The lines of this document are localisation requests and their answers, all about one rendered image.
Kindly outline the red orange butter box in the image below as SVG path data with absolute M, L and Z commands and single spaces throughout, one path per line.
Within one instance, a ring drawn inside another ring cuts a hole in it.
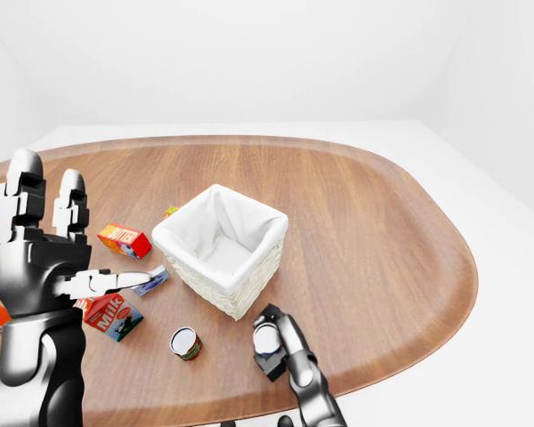
M 143 258 L 151 249 L 151 243 L 143 232 L 116 223 L 106 225 L 97 237 L 111 251 L 135 259 Z

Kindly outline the small blue silver packet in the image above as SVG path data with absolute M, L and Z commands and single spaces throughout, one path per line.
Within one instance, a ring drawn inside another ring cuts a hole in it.
M 145 295 L 147 292 L 165 282 L 170 278 L 170 275 L 164 265 L 156 267 L 154 270 L 150 271 L 152 280 L 149 283 L 144 283 L 138 286 L 133 286 L 132 290 L 139 296 Z

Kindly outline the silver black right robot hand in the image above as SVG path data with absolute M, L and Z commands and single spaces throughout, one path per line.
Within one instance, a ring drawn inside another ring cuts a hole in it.
M 254 353 L 254 361 L 265 376 L 274 382 L 288 369 L 292 386 L 298 390 L 306 390 L 315 384 L 315 376 L 320 374 L 317 359 L 294 318 L 268 304 L 254 320 L 254 330 L 266 322 L 277 327 L 281 348 L 267 359 Z

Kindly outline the white woven basket with liner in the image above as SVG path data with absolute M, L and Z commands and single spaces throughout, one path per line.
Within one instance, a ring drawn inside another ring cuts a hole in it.
M 277 271 L 287 229 L 284 213 L 214 184 L 151 236 L 186 285 L 239 320 Z

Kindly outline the red milk carton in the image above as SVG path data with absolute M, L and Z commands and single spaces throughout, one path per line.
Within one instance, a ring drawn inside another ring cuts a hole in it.
M 121 342 L 141 321 L 143 315 L 120 294 L 78 299 L 74 306 L 83 321 L 116 342 Z

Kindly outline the blue tin with white lid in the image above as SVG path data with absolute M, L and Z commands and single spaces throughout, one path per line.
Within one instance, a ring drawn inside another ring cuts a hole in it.
M 268 358 L 272 354 L 279 352 L 281 342 L 277 327 L 269 322 L 259 325 L 253 334 L 253 344 L 255 353 L 262 358 Z

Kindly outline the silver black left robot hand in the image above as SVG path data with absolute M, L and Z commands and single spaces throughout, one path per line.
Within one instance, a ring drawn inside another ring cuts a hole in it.
M 39 155 L 17 149 L 0 184 L 0 301 L 12 318 L 69 308 L 81 298 L 150 283 L 148 272 L 113 274 L 89 267 L 89 210 L 81 173 L 68 169 L 53 205 L 54 234 L 39 222 L 46 181 Z

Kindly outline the red green labelled tin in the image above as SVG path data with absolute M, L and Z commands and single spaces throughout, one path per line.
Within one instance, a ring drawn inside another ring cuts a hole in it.
M 180 359 L 190 361 L 200 354 L 202 341 L 193 328 L 183 326 L 174 332 L 169 347 Z

